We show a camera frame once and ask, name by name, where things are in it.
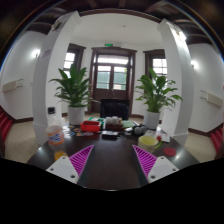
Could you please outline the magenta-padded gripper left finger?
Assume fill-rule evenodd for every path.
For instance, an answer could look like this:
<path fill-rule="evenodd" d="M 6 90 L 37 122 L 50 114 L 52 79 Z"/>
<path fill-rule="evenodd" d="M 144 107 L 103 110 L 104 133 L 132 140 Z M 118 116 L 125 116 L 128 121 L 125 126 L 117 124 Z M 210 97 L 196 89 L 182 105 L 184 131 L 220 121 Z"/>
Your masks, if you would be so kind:
<path fill-rule="evenodd" d="M 94 146 L 90 145 L 76 152 L 70 157 L 61 156 L 47 169 L 47 171 L 74 184 L 77 184 L 93 148 Z"/>

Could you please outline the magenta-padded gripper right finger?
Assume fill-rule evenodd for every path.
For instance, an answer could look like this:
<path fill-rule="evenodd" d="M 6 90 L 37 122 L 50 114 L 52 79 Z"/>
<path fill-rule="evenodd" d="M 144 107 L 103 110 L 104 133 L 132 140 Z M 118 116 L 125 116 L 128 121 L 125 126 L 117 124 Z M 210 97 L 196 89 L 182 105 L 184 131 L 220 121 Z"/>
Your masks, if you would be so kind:
<path fill-rule="evenodd" d="M 149 183 L 178 171 L 178 168 L 165 156 L 156 157 L 148 151 L 133 145 L 140 167 Z"/>

